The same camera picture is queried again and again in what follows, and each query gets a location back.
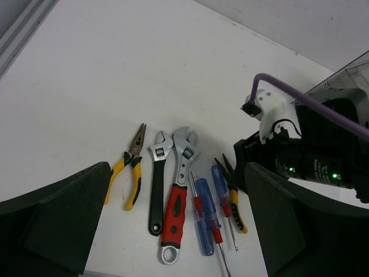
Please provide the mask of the black handled adjustable wrench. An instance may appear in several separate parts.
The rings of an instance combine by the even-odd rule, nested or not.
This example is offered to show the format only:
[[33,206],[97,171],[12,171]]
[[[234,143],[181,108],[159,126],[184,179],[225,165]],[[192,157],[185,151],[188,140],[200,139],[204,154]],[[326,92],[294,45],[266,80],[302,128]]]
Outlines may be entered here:
[[148,147],[153,157],[148,230],[154,236],[159,236],[163,229],[164,168],[172,147],[173,140],[171,136],[163,130],[158,132],[155,145]]

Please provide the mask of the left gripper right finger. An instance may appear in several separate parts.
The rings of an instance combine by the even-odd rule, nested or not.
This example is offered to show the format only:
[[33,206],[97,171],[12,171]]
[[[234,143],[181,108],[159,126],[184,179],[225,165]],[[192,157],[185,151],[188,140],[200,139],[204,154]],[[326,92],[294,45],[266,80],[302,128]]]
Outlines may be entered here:
[[368,276],[368,210],[287,181],[256,163],[246,190],[268,276]]

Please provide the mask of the small blue screwdriver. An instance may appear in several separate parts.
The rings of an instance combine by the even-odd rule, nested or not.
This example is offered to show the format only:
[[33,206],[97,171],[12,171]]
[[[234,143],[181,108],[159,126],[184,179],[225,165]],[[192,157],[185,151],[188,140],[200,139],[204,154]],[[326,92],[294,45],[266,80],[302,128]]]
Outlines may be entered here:
[[234,248],[236,251],[238,251],[238,245],[236,242],[235,233],[234,233],[234,229],[232,227],[232,222],[231,222],[231,218],[232,218],[231,203],[228,197],[228,191],[227,191],[227,186],[225,183],[223,171],[219,165],[215,164],[211,167],[211,172],[212,172],[216,192],[219,198],[220,207],[223,210],[224,216],[228,220],[229,230],[231,232],[231,237],[232,237]]

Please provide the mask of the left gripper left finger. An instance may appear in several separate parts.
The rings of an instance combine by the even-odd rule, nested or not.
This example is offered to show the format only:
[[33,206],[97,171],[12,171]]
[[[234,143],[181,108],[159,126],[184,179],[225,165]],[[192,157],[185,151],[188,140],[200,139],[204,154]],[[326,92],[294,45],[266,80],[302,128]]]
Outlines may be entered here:
[[1,276],[83,274],[110,178],[99,162],[1,202]]

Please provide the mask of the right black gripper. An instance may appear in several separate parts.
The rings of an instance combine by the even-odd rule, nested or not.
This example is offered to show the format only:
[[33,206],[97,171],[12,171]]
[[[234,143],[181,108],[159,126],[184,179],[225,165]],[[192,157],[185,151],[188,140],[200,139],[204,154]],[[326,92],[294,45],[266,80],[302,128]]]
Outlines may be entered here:
[[288,131],[283,129],[271,142],[262,144],[259,132],[256,132],[249,138],[239,140],[234,144],[236,166],[233,173],[231,173],[231,183],[242,192],[248,193],[248,177],[245,174],[245,168],[247,163],[252,162],[280,175],[275,165],[277,143],[287,138]]

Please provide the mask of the clear plastic drawer container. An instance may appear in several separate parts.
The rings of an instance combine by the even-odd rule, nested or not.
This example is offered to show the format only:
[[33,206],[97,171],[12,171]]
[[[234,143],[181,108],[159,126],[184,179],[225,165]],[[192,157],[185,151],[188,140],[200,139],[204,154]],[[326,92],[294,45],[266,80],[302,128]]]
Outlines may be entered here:
[[343,91],[361,89],[368,98],[368,51],[305,93],[320,103],[344,96]]

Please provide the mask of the large blue screwdriver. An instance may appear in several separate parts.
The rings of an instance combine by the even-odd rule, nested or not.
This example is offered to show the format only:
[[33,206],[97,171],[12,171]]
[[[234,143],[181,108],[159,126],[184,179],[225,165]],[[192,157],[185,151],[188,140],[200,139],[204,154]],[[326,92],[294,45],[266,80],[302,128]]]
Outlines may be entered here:
[[223,238],[220,231],[221,225],[217,217],[208,182],[204,178],[195,180],[191,170],[189,171],[189,178],[194,195],[195,216],[202,252],[205,256],[212,256],[214,254],[214,244],[216,244],[219,247],[227,275],[231,276],[230,267],[223,248]]

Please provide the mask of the red handled adjustable wrench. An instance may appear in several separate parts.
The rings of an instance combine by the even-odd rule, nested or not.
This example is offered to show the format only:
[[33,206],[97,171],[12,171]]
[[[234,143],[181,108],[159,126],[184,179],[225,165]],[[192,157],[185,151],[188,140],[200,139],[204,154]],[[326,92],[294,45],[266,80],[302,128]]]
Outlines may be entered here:
[[193,161],[200,155],[196,149],[198,135],[188,126],[174,131],[172,139],[175,146],[177,167],[174,183],[171,186],[165,208],[163,231],[161,235],[161,260],[166,265],[173,265],[179,257],[179,250],[185,223],[187,182]]

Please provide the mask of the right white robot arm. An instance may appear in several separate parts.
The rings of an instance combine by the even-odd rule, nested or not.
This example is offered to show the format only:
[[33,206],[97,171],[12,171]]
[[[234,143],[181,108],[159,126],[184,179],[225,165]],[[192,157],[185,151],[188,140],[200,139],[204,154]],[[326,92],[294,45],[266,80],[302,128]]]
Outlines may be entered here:
[[245,111],[259,121],[259,131],[234,145],[236,167],[230,183],[246,191],[244,169],[254,162],[282,178],[302,179],[354,189],[368,202],[368,141],[338,126],[301,102],[295,102],[298,119],[293,124],[299,138],[292,138],[284,123],[290,122],[288,102],[278,93],[261,91]]

